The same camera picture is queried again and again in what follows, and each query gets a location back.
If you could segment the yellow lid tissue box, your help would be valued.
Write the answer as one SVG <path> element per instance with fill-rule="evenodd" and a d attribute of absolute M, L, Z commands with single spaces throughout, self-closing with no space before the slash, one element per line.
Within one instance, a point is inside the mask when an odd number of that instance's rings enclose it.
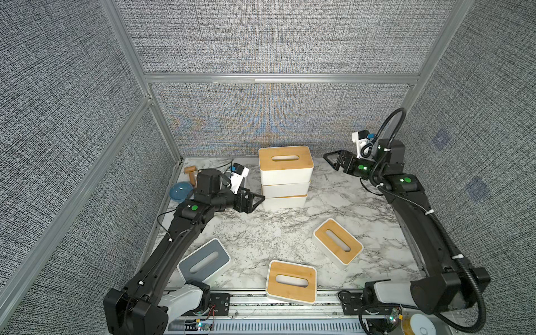
<path fill-rule="evenodd" d="M 311 182 L 294 184 L 262 185 L 262 195 L 266 198 L 286 198 L 307 195 Z"/>

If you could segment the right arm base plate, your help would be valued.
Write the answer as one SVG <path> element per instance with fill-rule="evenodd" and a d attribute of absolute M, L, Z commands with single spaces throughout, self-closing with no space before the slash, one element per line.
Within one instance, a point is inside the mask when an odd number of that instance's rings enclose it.
<path fill-rule="evenodd" d="M 363 307 L 373 304 L 382 304 L 376 297 L 372 288 L 353 292 L 349 290 L 339 291 L 337 297 L 341 303 L 344 315 L 357 315 Z M 391 315 L 393 307 L 370 307 L 364 310 L 363 315 Z"/>

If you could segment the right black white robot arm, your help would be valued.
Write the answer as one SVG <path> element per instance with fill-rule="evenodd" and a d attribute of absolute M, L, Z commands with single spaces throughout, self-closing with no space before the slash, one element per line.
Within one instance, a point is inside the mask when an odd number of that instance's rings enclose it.
<path fill-rule="evenodd" d="M 392 206 L 423 277 L 410 282 L 368 282 L 359 309 L 403 307 L 435 315 L 451 328 L 476 333 L 484 328 L 483 293 L 491 276 L 472 266 L 429 204 L 420 180 L 404 172 L 405 146 L 382 139 L 372 159 L 347 150 L 324 154 L 334 170 L 367 180 Z"/>

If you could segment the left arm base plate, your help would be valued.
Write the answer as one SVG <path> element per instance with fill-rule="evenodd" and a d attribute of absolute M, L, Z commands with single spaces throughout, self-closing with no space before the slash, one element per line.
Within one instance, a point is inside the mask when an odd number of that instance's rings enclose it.
<path fill-rule="evenodd" d="M 209 312 L 215 316 L 228 316 L 230 298 L 231 295 L 228 293 L 211 293 L 210 296 L 204 296 L 194 314 L 203 318 L 207 317 Z"/>

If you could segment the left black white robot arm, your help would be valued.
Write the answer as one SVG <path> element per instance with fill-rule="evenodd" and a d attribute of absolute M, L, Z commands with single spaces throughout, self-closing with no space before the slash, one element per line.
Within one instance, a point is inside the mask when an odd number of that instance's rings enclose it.
<path fill-rule="evenodd" d="M 163 334 L 168 324 L 192 311 L 210 312 L 210 287 L 188 281 L 179 290 L 164 290 L 177 265 L 215 213 L 234 209 L 253 212 L 265 197 L 216 169 L 197 174 L 197 187 L 174 211 L 174 218 L 145 264 L 120 290 L 103 300 L 107 330 L 111 334 Z"/>

